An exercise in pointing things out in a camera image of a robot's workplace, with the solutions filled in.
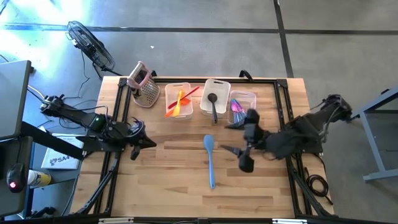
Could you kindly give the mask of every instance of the red utensil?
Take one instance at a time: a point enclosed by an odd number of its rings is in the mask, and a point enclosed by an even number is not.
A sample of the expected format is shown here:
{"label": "red utensil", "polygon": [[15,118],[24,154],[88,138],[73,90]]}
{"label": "red utensil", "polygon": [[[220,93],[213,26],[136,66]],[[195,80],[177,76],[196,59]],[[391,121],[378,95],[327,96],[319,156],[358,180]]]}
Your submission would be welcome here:
{"label": "red utensil", "polygon": [[[181,98],[181,100],[184,99],[185,97],[191,95],[194,91],[197,91],[197,90],[199,89],[199,87],[200,87],[200,86],[196,86],[191,92],[189,92],[189,93],[186,94],[183,98]],[[175,106],[175,105],[177,105],[177,102],[174,102],[174,103],[170,104],[169,107],[168,107],[168,109],[173,108],[173,106]]]}

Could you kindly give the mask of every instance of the black spoon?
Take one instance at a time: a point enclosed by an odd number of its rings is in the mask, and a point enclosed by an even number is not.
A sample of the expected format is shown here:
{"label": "black spoon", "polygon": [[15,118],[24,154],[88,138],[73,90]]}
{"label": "black spoon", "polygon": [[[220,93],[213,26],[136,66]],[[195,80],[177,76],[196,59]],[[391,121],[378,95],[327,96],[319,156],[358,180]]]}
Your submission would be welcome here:
{"label": "black spoon", "polygon": [[210,93],[210,94],[207,96],[207,99],[208,99],[208,100],[211,102],[211,104],[213,105],[213,121],[214,121],[214,123],[216,124],[217,121],[218,121],[218,118],[217,118],[217,111],[216,111],[216,105],[215,105],[215,103],[216,103],[216,101],[217,101],[217,95],[214,94],[214,93]]}

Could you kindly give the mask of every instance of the black fan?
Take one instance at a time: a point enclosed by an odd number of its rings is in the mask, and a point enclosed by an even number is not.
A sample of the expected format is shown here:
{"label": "black fan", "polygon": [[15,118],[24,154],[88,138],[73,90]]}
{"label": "black fan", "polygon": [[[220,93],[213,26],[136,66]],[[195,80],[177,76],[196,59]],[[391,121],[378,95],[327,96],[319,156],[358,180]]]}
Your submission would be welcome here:
{"label": "black fan", "polygon": [[78,21],[71,21],[68,23],[67,29],[74,46],[93,62],[93,66],[97,65],[102,71],[121,76],[121,74],[113,71],[115,62],[111,54],[105,49],[104,44],[83,24]]}

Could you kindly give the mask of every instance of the concrete floor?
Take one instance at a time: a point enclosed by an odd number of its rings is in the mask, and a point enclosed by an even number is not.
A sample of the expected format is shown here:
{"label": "concrete floor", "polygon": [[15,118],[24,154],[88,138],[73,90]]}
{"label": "concrete floor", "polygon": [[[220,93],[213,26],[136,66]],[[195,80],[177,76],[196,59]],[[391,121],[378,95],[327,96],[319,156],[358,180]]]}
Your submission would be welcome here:
{"label": "concrete floor", "polygon": [[[398,2],[393,0],[280,0],[286,29],[398,30]],[[86,26],[212,27],[277,29],[271,0],[11,0],[0,22],[61,24],[78,20]],[[279,34],[95,32],[116,61],[115,71],[128,74],[138,60],[159,75],[236,76],[246,69],[254,77],[286,77]],[[294,77],[304,78],[310,105],[339,93],[359,108],[381,91],[398,84],[396,35],[287,35]],[[0,29],[0,54],[9,60],[29,59],[37,71],[29,84],[45,95],[75,96],[83,76],[80,51],[64,32]],[[91,77],[82,98],[96,99],[101,82],[85,57]],[[87,102],[81,107],[92,106]],[[24,119],[34,125],[47,120],[39,102],[27,96]],[[63,129],[57,120],[46,124]],[[361,123],[335,123],[324,144],[326,174],[337,215],[397,222],[398,178],[365,184],[362,175],[377,171]],[[35,192],[34,208],[63,210],[65,182]]]}

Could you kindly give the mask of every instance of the white box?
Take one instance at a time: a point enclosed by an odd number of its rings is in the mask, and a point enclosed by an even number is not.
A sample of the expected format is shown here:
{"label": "white box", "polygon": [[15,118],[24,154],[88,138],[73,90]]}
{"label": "white box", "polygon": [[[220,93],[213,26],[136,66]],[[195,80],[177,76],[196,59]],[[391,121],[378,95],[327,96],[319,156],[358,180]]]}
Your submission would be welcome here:
{"label": "white box", "polygon": [[[180,90],[183,91],[183,96],[191,92],[191,84],[189,83],[171,83],[165,86],[165,95],[166,95],[166,113],[172,109],[168,109],[169,105],[177,101],[178,99],[178,92]],[[173,117],[169,116],[168,119],[172,120],[186,120],[191,119],[193,116],[193,106],[192,106],[192,99],[191,95],[187,96],[186,99],[191,100],[188,105],[180,107],[180,115]]]}
{"label": "white box", "polygon": [[248,91],[238,91],[233,90],[229,94],[228,101],[228,123],[234,123],[234,114],[231,108],[231,100],[235,99],[238,103],[243,107],[245,113],[248,112],[248,109],[256,109],[256,94],[248,92]]}
{"label": "white box", "polygon": [[213,107],[207,96],[210,93],[214,93],[217,96],[217,101],[215,103],[217,117],[222,118],[226,113],[230,88],[231,84],[229,82],[207,79],[200,101],[201,112],[205,115],[212,116]]}

